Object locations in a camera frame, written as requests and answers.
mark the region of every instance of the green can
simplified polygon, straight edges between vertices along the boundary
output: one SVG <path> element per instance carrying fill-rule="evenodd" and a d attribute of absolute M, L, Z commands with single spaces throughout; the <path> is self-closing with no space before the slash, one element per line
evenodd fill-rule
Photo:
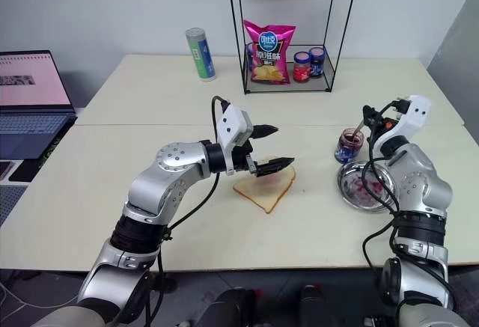
<path fill-rule="evenodd" d="M 210 82 L 216 78 L 215 67 L 208 48 L 207 36 L 202 28 L 191 28 L 186 31 L 189 49 L 201 81 Z"/>

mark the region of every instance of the potato chip bag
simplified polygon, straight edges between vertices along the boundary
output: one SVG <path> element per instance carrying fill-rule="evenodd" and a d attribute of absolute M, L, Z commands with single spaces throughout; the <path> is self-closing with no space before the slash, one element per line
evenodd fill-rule
<path fill-rule="evenodd" d="M 286 49 L 290 45 L 295 26 L 268 25 L 264 28 L 244 21 L 253 40 L 253 71 L 251 80 L 270 84 L 289 84 Z"/>

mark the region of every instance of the slice of bread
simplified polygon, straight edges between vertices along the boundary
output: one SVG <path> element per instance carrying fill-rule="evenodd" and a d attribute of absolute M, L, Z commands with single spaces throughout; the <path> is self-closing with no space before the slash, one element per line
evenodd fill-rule
<path fill-rule="evenodd" d="M 274 174 L 255 177 L 247 176 L 233 186 L 234 191 L 271 213 L 276 204 L 293 184 L 296 172 L 289 165 Z"/>

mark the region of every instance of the black cable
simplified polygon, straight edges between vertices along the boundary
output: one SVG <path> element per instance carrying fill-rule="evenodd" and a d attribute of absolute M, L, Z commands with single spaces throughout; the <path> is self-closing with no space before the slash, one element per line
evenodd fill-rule
<path fill-rule="evenodd" d="M 399 313 L 401 311 L 401 308 L 406 305 L 408 302 L 413 302 L 414 305 L 418 304 L 418 303 L 433 303 L 430 299 L 426 299 L 426 298 L 418 298 L 417 296 L 413 296 L 413 297 L 405 297 L 403 299 L 403 301 L 399 302 L 399 304 L 397 305 L 396 307 L 396 314 L 395 314 L 395 317 L 396 317 L 396 326 L 400 326 L 400 321 L 399 321 Z"/>
<path fill-rule="evenodd" d="M 150 299 L 148 299 L 147 304 L 144 306 L 144 327 L 151 327 L 151 306 Z"/>
<path fill-rule="evenodd" d="M 394 194 L 389 189 L 389 187 L 387 187 L 387 185 L 379 178 L 379 174 L 376 170 L 376 166 L 373 163 L 373 161 L 374 161 L 373 148 L 374 148 L 374 144 L 376 143 L 376 139 L 374 138 L 374 136 L 376 134 L 377 124 L 379 123 L 379 119 L 382 117 L 382 114 L 384 114 L 386 110 L 391 108 L 393 106 L 393 104 L 394 104 L 394 102 L 390 102 L 388 105 L 386 105 L 384 108 L 382 108 L 382 110 L 378 113 L 378 115 L 374 119 L 373 124 L 371 125 L 371 134 L 369 136 L 369 162 L 370 162 L 371 170 L 372 170 L 374 176 L 377 178 L 377 181 L 381 184 L 381 186 L 384 188 L 384 190 L 386 190 L 388 195 L 393 200 L 394 204 L 396 205 L 396 211 L 399 211 L 399 201 L 396 199 L 396 196 L 394 196 Z"/>
<path fill-rule="evenodd" d="M 184 215 L 182 218 L 180 218 L 178 221 L 176 221 L 171 227 L 170 227 L 170 230 L 173 230 L 175 227 L 177 227 L 179 224 L 181 224 L 182 222 L 184 222 L 187 218 L 189 218 L 191 215 L 193 215 L 194 213 L 196 213 L 200 208 L 202 208 L 203 205 L 205 205 L 206 202 L 208 202 L 208 200 L 211 198 L 211 195 L 214 193 L 214 191 L 216 190 L 216 187 L 218 185 L 218 181 L 219 181 L 219 173 L 216 174 L 216 177 L 215 177 L 215 182 L 213 183 L 213 186 L 211 186 L 211 190 L 210 192 L 208 192 L 208 195 L 202 200 L 202 202 L 199 203 L 199 205 L 197 205 L 193 210 L 191 210 L 189 213 L 187 213 L 186 215 Z"/>
<path fill-rule="evenodd" d="M 376 195 L 370 188 L 369 186 L 367 185 L 367 181 L 366 181 L 366 172 L 367 170 L 369 169 L 369 167 L 371 165 L 373 165 L 376 161 L 383 161 L 383 160 L 387 160 L 385 157 L 376 157 L 375 159 L 373 159 L 372 163 L 371 161 L 368 161 L 366 162 L 366 164 L 364 165 L 363 169 L 362 169 L 362 173 L 361 173 L 361 181 L 362 181 L 362 185 L 364 186 L 364 189 L 367 191 L 367 193 L 374 199 L 376 200 L 377 202 L 379 202 L 380 204 L 382 204 L 386 209 L 389 210 L 389 212 L 395 216 L 396 212 L 392 209 L 391 206 L 389 206 L 384 200 L 382 200 L 378 195 Z"/>
<path fill-rule="evenodd" d="M 373 271 L 373 273 L 376 275 L 376 278 L 377 280 L 379 280 L 381 278 L 381 275 L 379 274 L 379 272 L 377 272 L 377 269 L 376 267 L 373 266 L 373 264 L 371 263 L 371 260 L 369 259 L 369 256 L 367 255 L 367 251 L 366 251 L 366 245 L 369 241 L 371 241 L 373 238 L 375 237 L 378 237 L 379 235 L 382 235 L 384 232 L 386 232 L 391 226 L 392 226 L 392 222 L 393 221 L 390 221 L 385 227 L 383 227 L 381 230 L 375 232 L 375 233 L 372 233 L 371 235 L 369 235 L 368 237 L 366 237 L 364 239 L 364 241 L 362 242 L 362 253 L 364 255 L 364 257 L 366 258 L 366 261 L 367 261 L 367 264 L 369 265 L 369 267 L 371 268 L 371 270 Z"/>
<path fill-rule="evenodd" d="M 159 250 L 159 254 L 157 257 L 157 262 L 158 262 L 158 273 L 159 273 L 159 278 L 160 278 L 160 286 L 159 286 L 159 296 L 158 296 L 158 301 L 156 301 L 155 308 L 153 309 L 153 313 L 150 315 L 150 319 L 148 320 L 149 323 L 152 323 L 153 320 L 155 319 L 156 315 L 158 314 L 159 307 L 162 305 L 163 302 L 163 295 L 164 289 L 165 289 L 165 273 L 163 272 L 163 263 L 162 263 L 162 252 Z"/>
<path fill-rule="evenodd" d="M 382 114 L 384 114 L 384 112 L 389 109 L 391 106 L 392 106 L 393 103 L 389 103 L 388 105 L 386 105 L 380 112 L 379 114 L 376 116 L 376 118 L 374 119 L 374 122 L 371 126 L 371 133 L 370 133 L 370 136 L 369 136 L 369 161 L 366 162 L 366 164 L 364 165 L 363 169 L 362 169 L 362 173 L 361 173 L 361 181 L 362 181 L 362 185 L 364 186 L 364 189 L 367 191 L 367 193 L 376 201 L 378 201 L 380 204 L 382 204 L 386 209 L 388 209 L 388 211 L 395 217 L 397 212 L 394 211 L 392 209 L 391 206 L 389 206 L 383 199 L 381 199 L 378 195 L 376 195 L 367 185 L 367 181 L 366 181 L 366 172 L 367 170 L 369 169 L 369 166 L 371 167 L 371 170 L 372 172 L 374 173 L 374 176 L 377 178 L 378 182 L 381 184 L 381 186 L 384 188 L 384 190 L 386 190 L 386 192 L 389 194 L 389 196 L 391 197 L 391 199 L 393 200 L 394 204 L 396 205 L 396 209 L 399 210 L 399 202 L 397 201 L 396 197 L 394 196 L 394 194 L 392 193 L 392 191 L 385 185 L 385 183 L 379 178 L 379 174 L 377 173 L 377 170 L 376 170 L 376 166 L 374 165 L 374 163 L 376 161 L 383 161 L 383 160 L 386 160 L 386 158 L 384 157 L 378 157 L 378 158 L 373 158 L 373 147 L 374 147 L 374 144 L 376 143 L 376 139 L 374 138 L 374 134 L 376 132 L 376 128 L 377 128 L 377 124 L 379 123 L 379 119 L 382 117 Z M 377 272 L 377 269 L 373 266 L 373 264 L 371 263 L 371 260 L 369 258 L 369 256 L 367 255 L 367 250 L 366 250 L 366 245 L 369 241 L 371 241 L 373 238 L 375 237 L 378 237 L 379 235 L 382 235 L 384 232 L 386 232 L 393 224 L 393 220 L 391 220 L 385 227 L 383 227 L 382 229 L 378 230 L 377 232 L 375 233 L 372 233 L 371 235 L 369 235 L 368 237 L 366 237 L 363 242 L 362 242 L 362 253 L 364 255 L 364 258 L 366 259 L 367 261 L 367 264 L 369 265 L 369 267 L 371 268 L 371 271 L 375 274 L 376 276 L 376 279 L 379 280 L 380 279 L 380 275 L 379 273 Z"/>
<path fill-rule="evenodd" d="M 216 129 L 216 110 L 215 110 L 215 103 L 216 101 L 219 101 L 222 104 L 222 107 L 225 109 L 225 105 L 228 104 L 228 101 L 225 99 L 222 99 L 219 96 L 214 96 L 211 99 L 211 117 L 213 119 L 213 129 L 215 131 L 215 142 L 218 142 L 218 131 Z M 219 181 L 219 173 L 216 174 L 215 181 L 213 183 L 213 186 L 211 186 L 210 192 L 208 192 L 208 195 L 202 200 L 202 202 L 199 203 L 194 209 L 192 209 L 189 213 L 184 215 L 184 217 L 180 218 L 178 221 L 176 221 L 171 227 L 170 230 L 173 230 L 175 227 L 177 227 L 179 224 L 187 220 L 191 215 L 196 213 L 200 208 L 202 208 L 203 205 L 211 198 L 211 195 L 214 193 L 216 190 L 216 187 L 218 185 Z M 164 288 L 165 288 L 165 273 L 163 272 L 163 264 L 162 264 L 162 254 L 161 254 L 161 249 L 159 250 L 158 257 L 157 257 L 157 262 L 158 262 L 158 273 L 159 273 L 159 278 L 161 278 L 161 283 L 160 283 L 160 288 L 159 288 L 159 296 L 158 296 L 158 301 L 156 301 L 156 306 L 153 309 L 153 313 L 150 315 L 150 302 L 148 301 L 147 306 L 145 306 L 145 314 L 146 314 L 146 323 L 144 327 L 150 327 L 150 324 L 153 322 L 155 319 L 156 315 L 158 314 L 159 307 L 162 304 L 163 301 L 163 295 L 164 295 Z"/>
<path fill-rule="evenodd" d="M 454 289 L 452 286 L 440 275 L 435 273 L 432 269 L 430 269 L 427 265 L 424 265 L 422 263 L 419 263 L 414 257 L 411 257 L 408 255 L 406 252 L 401 251 L 398 247 L 394 245 L 394 237 L 396 236 L 397 232 L 397 227 L 394 227 L 391 235 L 389 237 L 389 247 L 391 250 L 401 259 L 406 260 L 407 262 L 413 264 L 414 266 L 418 267 L 419 269 L 422 269 L 424 272 L 426 272 L 428 275 L 434 277 L 442 286 L 445 287 L 446 290 L 449 292 L 449 296 L 451 297 L 452 300 L 452 311 L 457 312 L 459 305 L 457 304 L 457 297 L 456 293 L 454 292 Z"/>
<path fill-rule="evenodd" d="M 215 130 L 215 142 L 218 142 L 218 131 L 216 129 L 216 114 L 215 114 L 215 102 L 219 101 L 222 105 L 225 103 L 228 103 L 225 99 L 219 97 L 219 96 L 214 96 L 211 99 L 211 118 L 213 119 L 213 129 Z M 211 198 L 211 195 L 214 193 L 216 190 L 216 187 L 218 185 L 219 181 L 219 173 L 216 174 L 215 181 L 213 182 L 213 186 L 211 186 L 210 192 L 208 192 L 208 195 L 202 200 L 202 202 L 199 203 L 194 209 L 192 209 L 189 213 L 184 215 L 182 218 L 180 218 L 178 221 L 176 221 L 172 226 L 170 226 L 170 230 L 173 230 L 175 227 L 177 227 L 179 224 L 184 222 L 187 218 L 189 218 L 191 215 L 196 213 L 200 208 L 202 208 L 203 205 Z"/>

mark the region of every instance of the smartphone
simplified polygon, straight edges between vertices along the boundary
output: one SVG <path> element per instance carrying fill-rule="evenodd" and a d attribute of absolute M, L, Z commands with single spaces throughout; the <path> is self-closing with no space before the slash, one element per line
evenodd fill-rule
<path fill-rule="evenodd" d="M 6 174 L 10 171 L 13 166 L 12 161 L 0 161 L 0 180 L 3 180 Z"/>

